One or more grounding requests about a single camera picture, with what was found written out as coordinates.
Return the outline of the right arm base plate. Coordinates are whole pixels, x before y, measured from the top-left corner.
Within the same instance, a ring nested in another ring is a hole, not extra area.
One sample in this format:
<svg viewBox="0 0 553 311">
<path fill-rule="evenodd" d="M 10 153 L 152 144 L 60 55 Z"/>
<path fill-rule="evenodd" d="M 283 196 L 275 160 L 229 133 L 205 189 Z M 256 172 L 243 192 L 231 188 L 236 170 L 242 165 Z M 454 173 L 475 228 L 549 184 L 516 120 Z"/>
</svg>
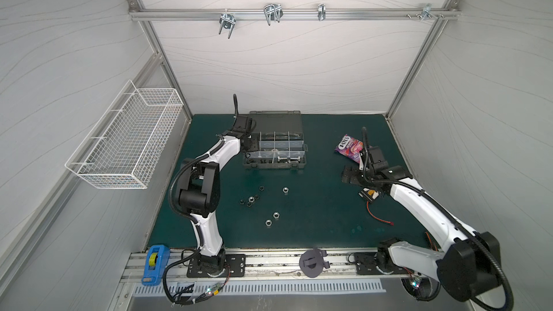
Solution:
<svg viewBox="0 0 553 311">
<path fill-rule="evenodd" d="M 394 265 L 391 258 L 382 252 L 354 252 L 346 260 L 360 276 L 408 275 L 405 269 Z"/>
</svg>

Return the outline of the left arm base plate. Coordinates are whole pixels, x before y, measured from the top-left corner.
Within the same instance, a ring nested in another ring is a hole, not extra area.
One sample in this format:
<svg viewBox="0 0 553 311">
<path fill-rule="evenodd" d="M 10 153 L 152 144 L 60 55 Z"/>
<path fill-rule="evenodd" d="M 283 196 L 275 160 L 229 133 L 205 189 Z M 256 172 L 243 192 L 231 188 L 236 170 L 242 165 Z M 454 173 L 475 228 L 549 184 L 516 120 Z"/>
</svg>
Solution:
<svg viewBox="0 0 553 311">
<path fill-rule="evenodd" d="M 222 256 L 199 255 L 190 260 L 188 278 L 244 277 L 246 270 L 245 254 L 225 254 Z"/>
</svg>

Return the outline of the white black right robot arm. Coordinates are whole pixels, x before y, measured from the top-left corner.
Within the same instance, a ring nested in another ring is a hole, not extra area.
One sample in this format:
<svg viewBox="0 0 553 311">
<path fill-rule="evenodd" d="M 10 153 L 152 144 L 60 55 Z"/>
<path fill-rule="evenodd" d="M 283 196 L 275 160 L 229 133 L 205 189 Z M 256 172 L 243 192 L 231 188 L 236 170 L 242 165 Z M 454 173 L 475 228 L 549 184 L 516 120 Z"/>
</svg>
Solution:
<svg viewBox="0 0 553 311">
<path fill-rule="evenodd" d="M 474 302 L 484 310 L 492 305 L 479 296 L 502 288 L 505 296 L 501 310 L 514 309 L 514 293 L 501 267 L 501 247 L 488 232 L 479 232 L 463 223 L 436 201 L 401 166 L 389 166 L 381 149 L 367 143 L 357 144 L 359 168 L 345 168 L 342 181 L 361 187 L 366 204 L 381 192 L 389 194 L 426 229 L 428 247 L 406 240 L 384 240 L 374 255 L 374 265 L 382 274 L 404 269 L 406 292 L 420 301 L 432 301 L 441 291 L 459 301 Z"/>
</svg>

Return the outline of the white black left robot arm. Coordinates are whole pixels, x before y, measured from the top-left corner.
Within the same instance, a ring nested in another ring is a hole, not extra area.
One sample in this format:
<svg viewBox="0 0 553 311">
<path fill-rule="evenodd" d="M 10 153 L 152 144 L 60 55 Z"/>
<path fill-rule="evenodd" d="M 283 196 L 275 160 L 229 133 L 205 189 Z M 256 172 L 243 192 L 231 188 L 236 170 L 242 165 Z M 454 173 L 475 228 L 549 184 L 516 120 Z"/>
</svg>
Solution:
<svg viewBox="0 0 553 311">
<path fill-rule="evenodd" d="M 191 222 L 198 264 L 212 273 L 221 271 L 226 260 L 216 217 L 221 198 L 220 172 L 233 157 L 251 147 L 254 128 L 251 117 L 235 115 L 231 129 L 219 134 L 208 151 L 185 162 L 169 187 L 169 207 Z"/>
</svg>

